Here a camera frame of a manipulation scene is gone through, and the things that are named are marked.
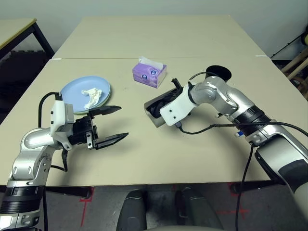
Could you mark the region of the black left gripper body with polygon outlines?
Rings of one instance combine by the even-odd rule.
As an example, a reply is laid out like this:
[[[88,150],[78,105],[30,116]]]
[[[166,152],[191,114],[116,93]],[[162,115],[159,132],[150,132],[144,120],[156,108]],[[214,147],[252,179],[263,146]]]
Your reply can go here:
[[[93,125],[94,116],[84,116],[73,123],[73,134],[68,137],[71,145],[86,144],[88,149],[97,148],[97,127]]]

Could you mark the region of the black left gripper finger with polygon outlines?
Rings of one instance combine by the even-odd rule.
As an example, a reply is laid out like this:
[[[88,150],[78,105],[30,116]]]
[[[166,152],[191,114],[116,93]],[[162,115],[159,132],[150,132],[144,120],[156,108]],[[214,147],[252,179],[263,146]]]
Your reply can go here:
[[[128,136],[128,132],[106,137],[103,141],[96,143],[94,146],[94,149],[99,150],[99,149],[114,145],[117,142],[124,139],[126,136]]]
[[[103,106],[100,106],[100,107],[89,109],[88,116],[90,116],[91,119],[93,119],[95,116],[111,114],[111,113],[114,113],[114,112],[121,110],[121,109],[122,109],[122,107],[120,107],[120,106],[103,105]]]

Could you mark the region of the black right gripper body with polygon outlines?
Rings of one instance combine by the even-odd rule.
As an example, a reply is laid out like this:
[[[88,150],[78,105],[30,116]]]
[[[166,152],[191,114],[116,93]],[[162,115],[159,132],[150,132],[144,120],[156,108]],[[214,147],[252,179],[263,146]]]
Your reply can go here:
[[[176,78],[173,78],[171,82],[175,85],[175,88],[170,90],[164,97],[166,104],[174,101],[182,93],[182,85],[180,82]]]

